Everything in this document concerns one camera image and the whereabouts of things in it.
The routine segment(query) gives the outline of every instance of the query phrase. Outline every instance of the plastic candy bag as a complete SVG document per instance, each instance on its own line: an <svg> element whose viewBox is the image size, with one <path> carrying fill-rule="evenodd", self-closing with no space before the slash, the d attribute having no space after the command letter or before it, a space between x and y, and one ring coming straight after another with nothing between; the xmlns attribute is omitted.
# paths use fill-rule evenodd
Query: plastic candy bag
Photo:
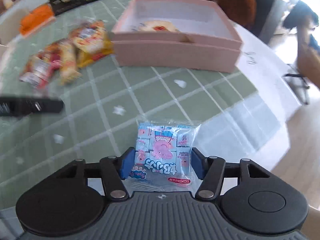
<svg viewBox="0 0 320 240"><path fill-rule="evenodd" d="M179 122L140 123L129 179L159 190L189 187L193 180L190 152L199 127Z"/></svg>
<svg viewBox="0 0 320 240"><path fill-rule="evenodd" d="M76 47L77 65L85 67L113 53L113 47L103 21L84 22L69 33Z"/></svg>

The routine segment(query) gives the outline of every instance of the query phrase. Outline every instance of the brown chair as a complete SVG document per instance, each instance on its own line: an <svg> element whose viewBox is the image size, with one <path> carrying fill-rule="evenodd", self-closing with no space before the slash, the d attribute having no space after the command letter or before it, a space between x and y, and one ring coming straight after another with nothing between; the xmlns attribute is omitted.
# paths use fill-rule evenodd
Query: brown chair
<svg viewBox="0 0 320 240"><path fill-rule="evenodd" d="M284 77L296 77L302 80L302 88L305 94L305 104L309 104L308 89L310 86L306 78L320 89L320 56L317 51L309 46L310 30L313 28L311 15L305 15L297 25L298 56L297 72L298 74L288 73Z"/></svg>

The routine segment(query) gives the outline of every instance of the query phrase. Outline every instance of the pink box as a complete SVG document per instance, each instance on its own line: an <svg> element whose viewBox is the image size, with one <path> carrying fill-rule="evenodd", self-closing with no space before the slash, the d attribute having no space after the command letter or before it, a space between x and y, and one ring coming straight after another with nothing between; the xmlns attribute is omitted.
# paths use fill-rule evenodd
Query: pink box
<svg viewBox="0 0 320 240"><path fill-rule="evenodd" d="M180 32L140 32L150 20ZM242 41L220 7L205 0L133 0L112 32L119 65L185 67L233 72Z"/></svg>

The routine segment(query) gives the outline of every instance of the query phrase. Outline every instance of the white paper piece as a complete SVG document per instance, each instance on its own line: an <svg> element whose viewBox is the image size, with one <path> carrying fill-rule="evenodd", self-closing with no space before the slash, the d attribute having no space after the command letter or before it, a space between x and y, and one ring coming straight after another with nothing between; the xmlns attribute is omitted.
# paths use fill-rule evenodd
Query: white paper piece
<svg viewBox="0 0 320 240"><path fill-rule="evenodd" d="M114 106L113 108L114 114L124 115L125 112L126 110L123 108L123 106Z"/></svg>
<svg viewBox="0 0 320 240"><path fill-rule="evenodd" d="M160 194L159 196L158 196L158 198L160 198L160 199L164 199L164 198L166 198L167 196L165 195L165 194Z"/></svg>
<svg viewBox="0 0 320 240"><path fill-rule="evenodd" d="M57 143L57 144L63 144L64 136L55 134L55 135L53 136L53 139L54 139L54 142L55 142L55 143Z"/></svg>
<svg viewBox="0 0 320 240"><path fill-rule="evenodd" d="M16 158L16 163L19 164L19 165L21 165L21 164L24 163L24 159L23 159L22 157L17 157L17 158Z"/></svg>
<svg viewBox="0 0 320 240"><path fill-rule="evenodd" d="M181 88L185 88L187 86L187 83L183 80L175 79L174 82Z"/></svg>

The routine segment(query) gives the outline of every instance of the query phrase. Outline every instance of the orange package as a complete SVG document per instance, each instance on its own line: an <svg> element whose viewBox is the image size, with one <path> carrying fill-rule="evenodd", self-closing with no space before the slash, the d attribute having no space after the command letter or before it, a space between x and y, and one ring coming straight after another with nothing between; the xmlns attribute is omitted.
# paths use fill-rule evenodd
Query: orange package
<svg viewBox="0 0 320 240"><path fill-rule="evenodd" d="M23 17L20 22L20 33L25 36L32 31L36 30L45 22L50 21L54 17L51 6L43 4L30 12L27 16Z"/></svg>

